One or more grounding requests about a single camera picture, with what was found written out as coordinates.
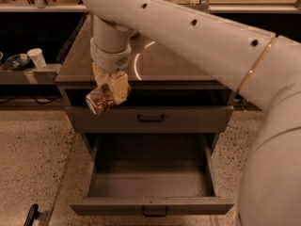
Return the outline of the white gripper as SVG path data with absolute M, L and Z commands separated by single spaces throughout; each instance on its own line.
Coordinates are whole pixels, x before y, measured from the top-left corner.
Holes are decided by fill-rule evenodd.
M 94 39 L 90 40 L 90 55 L 94 61 L 92 69 L 96 84 L 98 87 L 105 84 L 108 74 L 110 74 L 107 84 L 117 105 L 127 100 L 130 91 L 128 74 L 120 70 L 128 67 L 131 52 L 131 46 L 128 45 L 125 51 L 108 53 L 99 48 Z

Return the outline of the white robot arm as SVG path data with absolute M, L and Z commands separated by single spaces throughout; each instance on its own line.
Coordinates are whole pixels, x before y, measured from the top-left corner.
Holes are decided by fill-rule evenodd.
M 241 183 L 235 226 L 301 226 L 299 43 L 163 0 L 82 0 L 102 73 L 128 63 L 137 31 L 267 111 Z

